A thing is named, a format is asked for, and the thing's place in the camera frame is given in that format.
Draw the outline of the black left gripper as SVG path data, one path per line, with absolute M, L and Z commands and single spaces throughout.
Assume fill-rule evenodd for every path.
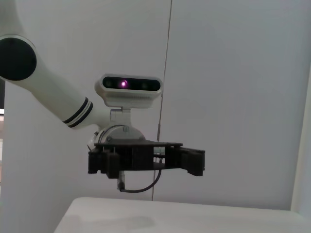
M 105 174 L 118 179 L 121 171 L 180 168 L 193 176 L 203 176 L 205 151 L 181 147 L 181 143 L 150 140 L 110 140 L 94 144 L 88 152 L 88 174 Z M 154 162 L 155 147 L 169 148 L 169 166 Z

